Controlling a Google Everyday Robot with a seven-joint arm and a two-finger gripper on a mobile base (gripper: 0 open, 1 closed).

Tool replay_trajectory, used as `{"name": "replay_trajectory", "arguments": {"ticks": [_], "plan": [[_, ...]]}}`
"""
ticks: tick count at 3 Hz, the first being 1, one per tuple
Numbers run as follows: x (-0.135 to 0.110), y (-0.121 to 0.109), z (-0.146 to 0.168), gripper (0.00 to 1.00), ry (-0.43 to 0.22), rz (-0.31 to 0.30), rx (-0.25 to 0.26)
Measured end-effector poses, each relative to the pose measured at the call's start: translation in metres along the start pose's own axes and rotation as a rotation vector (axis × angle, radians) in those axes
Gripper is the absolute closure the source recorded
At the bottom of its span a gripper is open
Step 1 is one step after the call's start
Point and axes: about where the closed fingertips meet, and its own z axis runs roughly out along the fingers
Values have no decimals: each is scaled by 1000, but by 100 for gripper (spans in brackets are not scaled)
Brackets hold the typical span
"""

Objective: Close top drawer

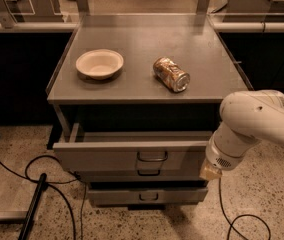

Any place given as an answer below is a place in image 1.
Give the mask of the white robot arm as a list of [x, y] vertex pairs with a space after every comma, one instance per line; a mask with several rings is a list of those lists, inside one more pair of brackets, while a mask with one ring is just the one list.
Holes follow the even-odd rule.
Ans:
[[284, 94], [275, 90], [239, 91], [226, 96], [222, 122], [206, 146], [199, 176], [207, 181], [236, 168], [261, 140], [284, 148]]

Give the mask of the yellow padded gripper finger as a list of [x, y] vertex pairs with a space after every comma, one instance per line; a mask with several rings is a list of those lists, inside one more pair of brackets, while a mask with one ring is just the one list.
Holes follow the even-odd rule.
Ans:
[[214, 180], [222, 177], [222, 171], [214, 167], [209, 161], [204, 160], [199, 176], [204, 180]]

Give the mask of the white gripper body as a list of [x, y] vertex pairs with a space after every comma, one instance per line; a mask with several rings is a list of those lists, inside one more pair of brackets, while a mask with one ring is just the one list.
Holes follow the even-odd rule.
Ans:
[[215, 142], [214, 135], [211, 136], [206, 146], [206, 160], [216, 169], [230, 171], [235, 169], [243, 160], [244, 152], [232, 148], [230, 151], [223, 151]]

